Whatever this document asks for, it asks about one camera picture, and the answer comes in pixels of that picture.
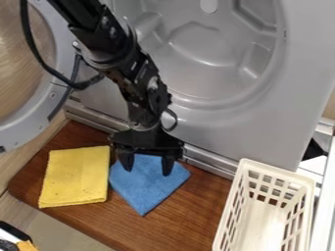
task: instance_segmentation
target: wooden board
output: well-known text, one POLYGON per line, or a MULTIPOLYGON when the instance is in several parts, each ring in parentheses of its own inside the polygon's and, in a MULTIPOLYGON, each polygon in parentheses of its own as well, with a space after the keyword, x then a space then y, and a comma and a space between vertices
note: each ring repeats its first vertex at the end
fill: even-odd
MULTIPOLYGON (((9 191, 36 207, 50 150, 104 144, 106 133, 70 122, 11 180, 9 191)), ((144 218, 113 190, 106 203, 42 212, 117 250, 212 250, 231 181, 185 167, 190 179, 144 218)))
POLYGON ((114 251, 22 203, 8 192, 0 198, 0 221, 27 233, 40 251, 114 251))
POLYGON ((335 120, 335 91, 332 92, 327 107, 324 110, 323 117, 335 120))

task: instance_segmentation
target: folded towel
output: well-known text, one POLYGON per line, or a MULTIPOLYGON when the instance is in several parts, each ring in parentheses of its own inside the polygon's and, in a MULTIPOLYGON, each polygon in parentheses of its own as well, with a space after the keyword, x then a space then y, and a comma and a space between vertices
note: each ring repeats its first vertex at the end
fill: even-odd
POLYGON ((39 208, 104 202, 110 147, 51 151, 39 208))
POLYGON ((131 173, 120 162, 111 169, 111 186, 140 216, 157 207, 190 177, 190 172, 178 163, 169 176, 163 176, 161 159, 135 155, 131 173))
POLYGON ((20 251, 38 251, 30 241, 22 241, 17 244, 20 251))

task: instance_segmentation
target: white plastic basket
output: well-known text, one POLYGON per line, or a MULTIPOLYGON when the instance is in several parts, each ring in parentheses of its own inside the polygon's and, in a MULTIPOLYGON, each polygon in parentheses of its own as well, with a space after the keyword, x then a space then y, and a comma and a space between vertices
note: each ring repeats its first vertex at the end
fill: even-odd
POLYGON ((244 159, 223 210, 214 251, 307 251, 314 181, 244 159))

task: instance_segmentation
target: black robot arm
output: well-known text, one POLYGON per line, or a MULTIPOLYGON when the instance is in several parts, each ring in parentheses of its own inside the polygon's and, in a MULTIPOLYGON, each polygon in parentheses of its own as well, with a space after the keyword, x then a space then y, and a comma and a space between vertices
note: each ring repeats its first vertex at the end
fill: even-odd
MULTIPOLYGON (((162 113, 171 114, 168 109, 171 94, 154 61, 138 44, 135 32, 120 23, 98 0, 48 2, 69 23, 70 31, 78 40, 77 53, 117 84, 128 104, 129 119, 135 129, 112 137, 124 168, 131 171, 135 153, 157 155, 163 157, 163 174, 169 175, 174 161, 182 156, 183 143, 166 133, 172 128, 162 127, 162 113)), ((175 127, 177 117, 173 115, 175 127)))

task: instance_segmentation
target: yellow cloth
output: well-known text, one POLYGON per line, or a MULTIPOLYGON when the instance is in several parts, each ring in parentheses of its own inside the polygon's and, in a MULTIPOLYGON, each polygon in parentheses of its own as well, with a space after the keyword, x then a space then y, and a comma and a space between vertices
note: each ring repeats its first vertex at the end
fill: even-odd
POLYGON ((39 208, 106 201, 109 164, 109 146, 51 151, 39 208))
POLYGON ((30 241, 22 241, 17 244, 20 251, 38 251, 30 241))

